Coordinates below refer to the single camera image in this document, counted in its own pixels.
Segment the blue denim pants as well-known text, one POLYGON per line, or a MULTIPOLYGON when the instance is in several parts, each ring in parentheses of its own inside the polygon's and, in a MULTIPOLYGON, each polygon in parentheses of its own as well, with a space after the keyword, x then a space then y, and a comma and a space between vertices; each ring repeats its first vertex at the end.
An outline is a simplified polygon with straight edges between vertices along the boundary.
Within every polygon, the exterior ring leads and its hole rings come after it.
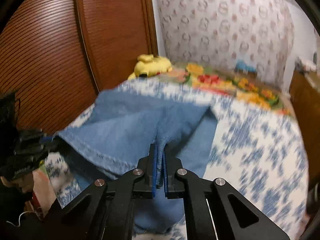
POLYGON ((156 144, 157 190, 152 199, 136 202, 135 230, 165 233, 183 218, 184 210, 182 200, 164 195, 162 159, 179 158, 184 168, 203 176, 216 127, 208 105, 106 90, 83 125, 57 136, 72 148, 64 157, 82 190, 98 178, 119 178, 156 144))

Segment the blue floral white bedspread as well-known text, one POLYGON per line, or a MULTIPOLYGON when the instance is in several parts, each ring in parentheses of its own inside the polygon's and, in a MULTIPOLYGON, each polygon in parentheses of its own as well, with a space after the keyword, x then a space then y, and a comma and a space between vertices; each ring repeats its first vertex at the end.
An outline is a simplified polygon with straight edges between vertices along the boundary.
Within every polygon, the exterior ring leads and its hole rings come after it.
MULTIPOLYGON (((217 127, 206 170, 199 177, 225 179, 291 239, 300 237, 300 224, 306 211, 309 165, 295 120, 230 96, 163 83, 155 78, 125 81, 110 90, 208 105, 217 119, 217 127)), ((83 125, 94 106, 95 103, 67 128, 83 125)), ((48 155, 45 167, 57 202, 64 207, 84 190, 80 189, 64 157, 64 153, 71 151, 71 146, 57 133, 54 138, 62 143, 62 148, 48 155)), ((136 234, 139 239, 186 239, 184 215, 165 233, 136 234)))

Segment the brown wooden wardrobe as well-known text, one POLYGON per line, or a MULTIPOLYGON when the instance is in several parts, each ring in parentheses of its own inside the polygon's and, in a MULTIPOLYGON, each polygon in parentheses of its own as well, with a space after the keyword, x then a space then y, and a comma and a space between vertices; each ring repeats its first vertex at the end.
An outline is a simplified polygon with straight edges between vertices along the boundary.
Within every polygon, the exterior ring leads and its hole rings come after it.
POLYGON ((15 125, 54 133, 158 54, 151 0, 1 0, 1 93, 15 125))

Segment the colourful flower blanket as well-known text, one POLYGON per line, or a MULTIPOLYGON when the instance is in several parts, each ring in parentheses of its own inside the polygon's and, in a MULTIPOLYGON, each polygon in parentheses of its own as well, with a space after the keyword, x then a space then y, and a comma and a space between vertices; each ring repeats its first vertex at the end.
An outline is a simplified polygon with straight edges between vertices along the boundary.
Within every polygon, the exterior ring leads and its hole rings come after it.
POLYGON ((242 74, 196 63, 179 62, 173 65, 171 72, 160 74, 158 79, 163 82, 188 85, 206 92, 232 96, 277 114, 291 117, 295 115, 291 103, 283 94, 261 83, 253 73, 242 74))

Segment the small blue object by curtain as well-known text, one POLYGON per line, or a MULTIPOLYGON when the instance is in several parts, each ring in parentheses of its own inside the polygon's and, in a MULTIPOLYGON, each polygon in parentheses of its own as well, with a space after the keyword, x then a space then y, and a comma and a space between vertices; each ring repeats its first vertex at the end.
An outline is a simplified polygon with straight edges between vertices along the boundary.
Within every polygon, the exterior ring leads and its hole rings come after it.
POLYGON ((246 64, 243 60, 238 60, 235 65, 235 71, 242 71, 242 72, 248 72, 248 73, 256 73, 256 69, 246 64))

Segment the wooden sideboard cabinet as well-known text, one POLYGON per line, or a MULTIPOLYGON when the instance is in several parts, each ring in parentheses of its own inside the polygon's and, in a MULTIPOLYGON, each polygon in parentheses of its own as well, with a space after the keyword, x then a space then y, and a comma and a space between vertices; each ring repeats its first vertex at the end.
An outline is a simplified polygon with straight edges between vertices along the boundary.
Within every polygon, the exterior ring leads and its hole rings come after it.
POLYGON ((306 77, 293 73, 290 95, 309 161, 309 184, 319 181, 319 92, 306 77))

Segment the yellow plush toy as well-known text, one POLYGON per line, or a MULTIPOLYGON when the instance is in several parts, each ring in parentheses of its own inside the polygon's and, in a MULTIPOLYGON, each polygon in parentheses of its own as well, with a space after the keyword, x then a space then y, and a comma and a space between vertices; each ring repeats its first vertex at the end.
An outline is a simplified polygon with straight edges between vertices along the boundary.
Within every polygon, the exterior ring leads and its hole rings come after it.
POLYGON ((142 54, 137 57, 134 71, 127 79, 132 80, 137 77, 152 77, 171 71, 171 62, 166 57, 142 54))

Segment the stack of papers on sideboard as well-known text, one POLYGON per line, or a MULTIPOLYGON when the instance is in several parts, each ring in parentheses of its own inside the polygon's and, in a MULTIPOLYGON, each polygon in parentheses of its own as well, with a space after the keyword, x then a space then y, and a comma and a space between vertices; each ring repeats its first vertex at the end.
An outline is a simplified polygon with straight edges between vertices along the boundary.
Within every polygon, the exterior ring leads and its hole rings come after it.
POLYGON ((295 70, 300 73, 317 72, 317 66, 310 60, 297 57, 295 59, 295 70))

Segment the patterned sheer curtain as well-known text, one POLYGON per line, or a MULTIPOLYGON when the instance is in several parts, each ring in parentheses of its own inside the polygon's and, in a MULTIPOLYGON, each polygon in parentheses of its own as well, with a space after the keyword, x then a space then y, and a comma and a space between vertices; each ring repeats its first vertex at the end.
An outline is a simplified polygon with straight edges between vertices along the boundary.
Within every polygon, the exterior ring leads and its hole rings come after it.
POLYGON ((234 70, 284 87, 294 25, 284 0, 157 0, 166 56, 234 70))

